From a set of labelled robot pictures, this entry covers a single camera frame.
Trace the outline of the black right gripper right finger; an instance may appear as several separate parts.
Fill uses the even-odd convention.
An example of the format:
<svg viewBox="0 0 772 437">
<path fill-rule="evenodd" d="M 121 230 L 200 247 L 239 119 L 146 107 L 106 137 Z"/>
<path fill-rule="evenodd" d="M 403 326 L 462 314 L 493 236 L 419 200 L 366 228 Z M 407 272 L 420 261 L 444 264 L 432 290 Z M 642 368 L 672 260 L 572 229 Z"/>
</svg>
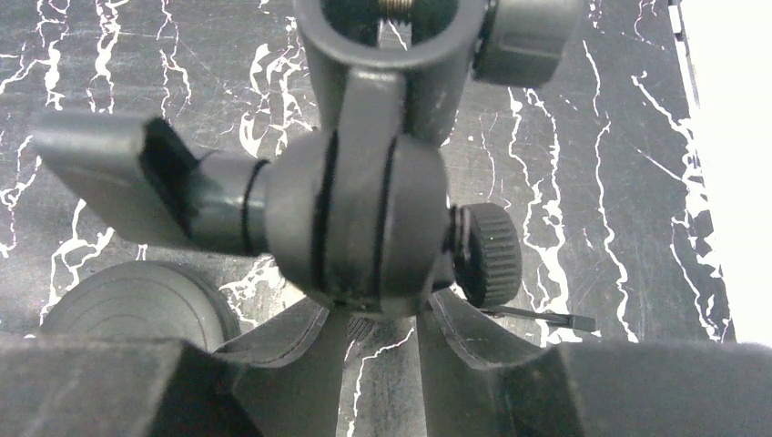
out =
<svg viewBox="0 0 772 437">
<path fill-rule="evenodd" d="M 431 436 L 768 436 L 756 344 L 533 345 L 443 290 L 417 316 Z"/>
</svg>

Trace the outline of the black round-base microphone stand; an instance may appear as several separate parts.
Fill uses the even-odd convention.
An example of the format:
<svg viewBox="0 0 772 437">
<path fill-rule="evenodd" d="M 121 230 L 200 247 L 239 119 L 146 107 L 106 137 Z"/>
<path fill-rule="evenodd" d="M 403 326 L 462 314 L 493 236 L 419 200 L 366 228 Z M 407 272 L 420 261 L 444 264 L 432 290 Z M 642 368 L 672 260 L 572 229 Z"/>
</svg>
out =
<svg viewBox="0 0 772 437">
<path fill-rule="evenodd" d="M 66 292 L 45 315 L 42 335 L 179 338 L 214 351 L 237 338 L 226 297 L 189 266 L 129 261 L 103 269 Z"/>
</svg>

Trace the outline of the small black tripod stand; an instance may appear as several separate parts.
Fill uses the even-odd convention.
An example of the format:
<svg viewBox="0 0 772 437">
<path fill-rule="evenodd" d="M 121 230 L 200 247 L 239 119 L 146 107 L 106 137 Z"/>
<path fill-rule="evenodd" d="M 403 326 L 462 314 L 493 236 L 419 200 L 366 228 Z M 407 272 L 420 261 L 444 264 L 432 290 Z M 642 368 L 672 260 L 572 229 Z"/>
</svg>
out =
<svg viewBox="0 0 772 437">
<path fill-rule="evenodd" d="M 418 314 L 457 284 L 476 308 L 518 293 L 506 211 L 448 206 L 440 152 L 468 79 L 536 88 L 558 67 L 575 1 L 298 1 L 320 126 L 273 162 L 195 156 L 161 117 L 48 112 L 45 165 L 123 239 L 270 254 L 324 307 Z"/>
</svg>

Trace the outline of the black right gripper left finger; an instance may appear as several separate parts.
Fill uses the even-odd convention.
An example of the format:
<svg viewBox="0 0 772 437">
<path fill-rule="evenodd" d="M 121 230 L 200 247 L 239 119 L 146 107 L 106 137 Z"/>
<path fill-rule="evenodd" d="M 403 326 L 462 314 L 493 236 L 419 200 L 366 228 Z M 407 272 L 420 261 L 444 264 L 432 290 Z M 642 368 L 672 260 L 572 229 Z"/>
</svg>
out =
<svg viewBox="0 0 772 437">
<path fill-rule="evenodd" d="M 301 300 L 209 353 L 184 340 L 1 342 L 4 436 L 332 436 L 349 316 Z"/>
</svg>

